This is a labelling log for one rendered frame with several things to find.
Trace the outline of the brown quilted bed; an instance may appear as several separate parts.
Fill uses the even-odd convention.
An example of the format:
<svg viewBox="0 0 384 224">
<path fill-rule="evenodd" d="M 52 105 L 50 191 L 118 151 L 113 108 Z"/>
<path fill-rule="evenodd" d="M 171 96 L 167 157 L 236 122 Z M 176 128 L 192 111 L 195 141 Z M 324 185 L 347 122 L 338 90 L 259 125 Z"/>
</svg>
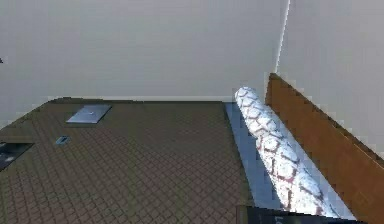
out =
<svg viewBox="0 0 384 224">
<path fill-rule="evenodd" d="M 384 224 L 384 159 L 277 75 L 266 95 L 339 218 Z M 51 100 L 0 129 L 33 146 L 0 172 L 0 224 L 236 224 L 236 207 L 285 211 L 235 103 Z M 60 136 L 69 136 L 56 145 Z"/>
</svg>

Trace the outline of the grey closed laptop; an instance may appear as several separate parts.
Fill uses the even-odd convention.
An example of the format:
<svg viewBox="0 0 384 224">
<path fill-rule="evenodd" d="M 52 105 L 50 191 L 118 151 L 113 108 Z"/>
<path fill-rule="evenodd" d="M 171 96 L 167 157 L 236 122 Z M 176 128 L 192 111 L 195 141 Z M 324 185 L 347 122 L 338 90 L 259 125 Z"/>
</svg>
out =
<svg viewBox="0 0 384 224">
<path fill-rule="evenodd" d="M 106 104 L 84 105 L 66 122 L 70 124 L 97 124 L 111 108 L 111 105 Z"/>
</svg>

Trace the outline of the white patterned pillow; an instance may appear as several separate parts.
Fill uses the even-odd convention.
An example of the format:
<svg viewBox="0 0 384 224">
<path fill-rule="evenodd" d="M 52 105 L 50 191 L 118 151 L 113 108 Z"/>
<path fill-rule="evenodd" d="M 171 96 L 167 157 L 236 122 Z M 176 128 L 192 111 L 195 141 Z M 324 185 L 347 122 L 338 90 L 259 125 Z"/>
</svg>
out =
<svg viewBox="0 0 384 224">
<path fill-rule="evenodd" d="M 241 87 L 235 101 L 285 211 L 339 218 L 318 182 L 293 150 L 253 88 Z"/>
</svg>

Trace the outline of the black flat book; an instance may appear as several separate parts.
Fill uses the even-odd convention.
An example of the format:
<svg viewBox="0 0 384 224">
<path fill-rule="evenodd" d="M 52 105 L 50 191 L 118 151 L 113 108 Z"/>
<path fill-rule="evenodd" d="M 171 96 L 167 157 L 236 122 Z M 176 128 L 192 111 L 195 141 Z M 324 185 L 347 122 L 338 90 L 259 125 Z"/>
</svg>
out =
<svg viewBox="0 0 384 224">
<path fill-rule="evenodd" d="M 33 146 L 33 143 L 0 142 L 0 172 Z"/>
</svg>

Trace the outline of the black box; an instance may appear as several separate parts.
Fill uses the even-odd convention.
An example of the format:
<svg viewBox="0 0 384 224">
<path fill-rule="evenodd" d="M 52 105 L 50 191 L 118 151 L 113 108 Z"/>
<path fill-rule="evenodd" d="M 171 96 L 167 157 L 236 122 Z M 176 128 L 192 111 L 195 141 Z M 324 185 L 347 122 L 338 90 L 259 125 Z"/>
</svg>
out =
<svg viewBox="0 0 384 224">
<path fill-rule="evenodd" d="M 236 207 L 236 224 L 367 224 L 325 216 L 286 212 L 281 210 L 239 205 Z"/>
</svg>

